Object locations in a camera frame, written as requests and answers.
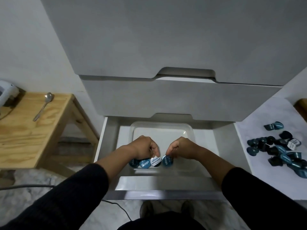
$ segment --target white tabletop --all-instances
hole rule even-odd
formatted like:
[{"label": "white tabletop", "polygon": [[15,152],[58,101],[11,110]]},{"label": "white tabletop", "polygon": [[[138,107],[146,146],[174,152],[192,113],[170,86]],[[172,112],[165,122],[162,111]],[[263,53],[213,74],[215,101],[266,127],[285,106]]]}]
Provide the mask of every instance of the white tabletop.
[{"label": "white tabletop", "polygon": [[[263,127],[275,121],[282,122],[285,128],[267,131]],[[245,120],[237,122],[237,126],[245,148],[248,147],[249,139],[270,135],[279,139],[278,134],[289,131],[302,142],[295,151],[302,152],[303,159],[307,160],[307,123],[286,99],[270,98]],[[253,175],[292,199],[307,200],[307,179],[300,178],[286,165],[271,166],[268,162],[271,156],[266,152],[260,151],[256,156],[251,156],[246,151],[245,154]]]}]

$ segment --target pile of coffee capsules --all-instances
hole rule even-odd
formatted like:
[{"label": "pile of coffee capsules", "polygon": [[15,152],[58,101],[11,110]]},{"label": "pile of coffee capsules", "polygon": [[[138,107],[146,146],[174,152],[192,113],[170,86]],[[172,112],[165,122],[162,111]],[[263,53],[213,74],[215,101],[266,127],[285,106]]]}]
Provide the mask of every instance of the pile of coffee capsules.
[{"label": "pile of coffee capsules", "polygon": [[[284,125],[281,122],[274,122],[264,125],[264,127],[266,130],[272,131],[283,129]],[[307,178],[307,161],[302,159],[301,152],[295,152],[301,142],[293,138],[293,135],[288,131],[283,131],[279,134],[279,137],[280,139],[268,136],[248,140],[248,154],[255,156],[259,151],[267,152],[268,155],[272,156],[268,159],[271,166],[283,166],[286,164],[298,176]]]},{"label": "pile of coffee capsules", "polygon": [[163,156],[161,159],[160,157],[155,156],[154,158],[147,158],[143,160],[132,159],[129,162],[129,165],[133,168],[141,168],[141,169],[148,169],[149,167],[159,167],[161,165],[170,167],[173,164],[173,159],[170,156]]}]

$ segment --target power cord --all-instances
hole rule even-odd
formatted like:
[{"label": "power cord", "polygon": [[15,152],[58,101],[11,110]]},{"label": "power cord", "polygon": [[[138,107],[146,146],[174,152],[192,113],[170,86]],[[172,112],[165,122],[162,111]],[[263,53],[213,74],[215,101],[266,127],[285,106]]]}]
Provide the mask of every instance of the power cord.
[{"label": "power cord", "polygon": [[[13,186],[8,186],[8,187],[0,187],[0,191],[1,190],[10,190],[10,189],[18,189],[18,188],[33,188],[33,187],[47,187],[47,188],[54,188],[56,187],[55,185],[43,185],[43,184],[27,184],[27,185],[13,185]],[[126,215],[128,216],[129,220],[131,220],[130,216],[128,215],[128,213],[126,212],[126,210],[124,208],[121,207],[121,205],[119,205],[118,203],[113,203],[110,201],[106,201],[106,200],[101,200],[102,202],[106,202],[109,204],[116,204],[120,207],[120,209],[122,209]]]}]

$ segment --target person's left arm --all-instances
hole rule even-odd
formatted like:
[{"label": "person's left arm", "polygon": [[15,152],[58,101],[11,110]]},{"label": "person's left arm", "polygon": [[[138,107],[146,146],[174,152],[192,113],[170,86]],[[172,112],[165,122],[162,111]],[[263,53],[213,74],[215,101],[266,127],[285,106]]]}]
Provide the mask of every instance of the person's left arm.
[{"label": "person's left arm", "polygon": [[105,196],[109,182],[136,158],[159,156],[157,144],[140,136],[85,166],[0,229],[79,229]]}]

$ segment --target person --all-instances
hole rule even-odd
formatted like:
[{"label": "person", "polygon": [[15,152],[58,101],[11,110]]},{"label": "person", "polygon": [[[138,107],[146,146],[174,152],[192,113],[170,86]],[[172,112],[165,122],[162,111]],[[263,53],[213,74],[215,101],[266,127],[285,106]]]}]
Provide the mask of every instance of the person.
[{"label": "person", "polygon": [[[85,166],[0,229],[79,229],[99,205],[109,183],[130,160],[155,155],[160,156],[157,144],[150,137],[140,136],[96,163]],[[172,142],[166,155],[198,160],[250,229],[299,229],[305,225],[305,208],[189,139],[180,137]],[[152,205],[147,201],[141,207],[141,218],[119,229],[204,229],[192,218],[192,212],[191,205],[185,202],[182,213],[154,215]]]}]

